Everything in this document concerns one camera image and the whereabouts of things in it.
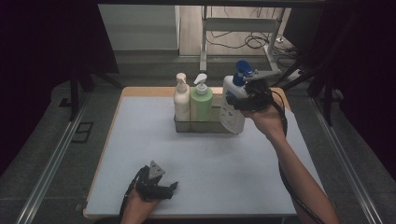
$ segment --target soap bottle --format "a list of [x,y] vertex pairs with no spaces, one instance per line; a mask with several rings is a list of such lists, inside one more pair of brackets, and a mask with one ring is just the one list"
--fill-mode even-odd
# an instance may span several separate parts
[[176,75],[175,87],[175,121],[190,121],[190,86],[186,83],[186,75]]
[[248,98],[245,91],[245,77],[253,72],[246,61],[236,63],[237,72],[234,76],[227,76],[223,81],[222,103],[219,114],[221,124],[231,133],[241,133],[244,131],[245,116],[239,110],[235,110],[232,105],[227,104],[226,97],[236,97],[238,99]]
[[191,121],[209,121],[212,111],[213,91],[205,84],[206,74],[199,74],[194,84],[198,84],[190,91]]

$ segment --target green bottle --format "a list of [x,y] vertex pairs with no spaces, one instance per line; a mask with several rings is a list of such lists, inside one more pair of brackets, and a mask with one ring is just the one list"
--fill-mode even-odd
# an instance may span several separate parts
[[212,112],[213,91],[205,85],[206,74],[200,74],[194,84],[198,84],[190,91],[190,119],[191,121],[209,121]]

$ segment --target white tabletop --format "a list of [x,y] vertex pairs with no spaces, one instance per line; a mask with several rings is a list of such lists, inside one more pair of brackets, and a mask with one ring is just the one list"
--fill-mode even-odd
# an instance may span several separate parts
[[[318,173],[294,115],[288,141],[307,170]],[[122,97],[92,183],[84,215],[117,216],[137,171],[154,160],[166,172],[161,186],[178,181],[171,200],[153,217],[246,217],[295,214],[279,176],[275,151],[254,123],[240,134],[176,133],[171,97]]]

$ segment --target hand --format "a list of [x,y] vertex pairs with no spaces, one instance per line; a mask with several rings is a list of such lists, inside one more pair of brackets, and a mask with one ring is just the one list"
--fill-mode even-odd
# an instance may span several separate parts
[[133,189],[129,194],[121,224],[141,224],[149,217],[149,214],[160,201],[161,200],[145,202],[136,189]]
[[246,118],[253,119],[257,129],[265,134],[268,140],[286,139],[283,132],[282,120],[272,105],[262,111],[241,111],[241,113]]

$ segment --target human arm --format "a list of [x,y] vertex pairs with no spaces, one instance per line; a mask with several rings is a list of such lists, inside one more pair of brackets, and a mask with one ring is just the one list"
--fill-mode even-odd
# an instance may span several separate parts
[[[259,131],[264,133],[271,142],[286,179],[301,201],[325,223],[339,223],[335,210],[326,194],[289,145],[277,110],[273,106],[269,106],[263,111],[242,111],[242,113],[245,117],[251,118]],[[303,223],[316,223],[295,201],[293,203],[297,215]]]
[[136,189],[133,189],[128,197],[121,224],[141,224],[159,202],[160,200],[145,202]]

